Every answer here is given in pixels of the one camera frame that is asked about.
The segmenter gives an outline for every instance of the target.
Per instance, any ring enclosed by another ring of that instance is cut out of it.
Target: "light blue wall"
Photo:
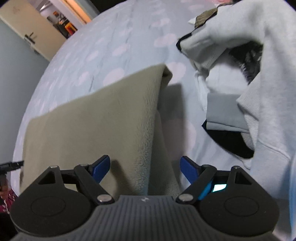
[[[0,163],[12,160],[22,117],[48,63],[0,21]]]

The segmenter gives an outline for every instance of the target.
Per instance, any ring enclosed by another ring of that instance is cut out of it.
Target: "light gray hoodie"
[[[250,175],[273,197],[288,199],[296,151],[296,11],[283,0],[219,9],[181,42],[182,52],[207,69],[226,48],[250,40],[264,45],[260,74],[237,101],[255,146]]]

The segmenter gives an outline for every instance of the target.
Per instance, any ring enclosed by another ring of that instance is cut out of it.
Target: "person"
[[[7,241],[17,234],[9,215],[11,205],[17,196],[14,191],[9,188],[7,179],[5,185],[0,188],[0,241]]]

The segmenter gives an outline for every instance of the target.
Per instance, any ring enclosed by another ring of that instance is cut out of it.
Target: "red shirt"
[[[11,205],[17,198],[17,195],[15,195],[14,191],[10,189],[8,198],[5,200],[0,199],[2,205],[0,205],[0,213],[9,213]]]

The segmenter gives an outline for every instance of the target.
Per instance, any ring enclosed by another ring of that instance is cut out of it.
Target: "door handle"
[[[32,44],[35,44],[36,42],[31,38],[31,36],[34,34],[34,32],[32,32],[29,36],[27,34],[25,34],[25,39],[29,40]]]

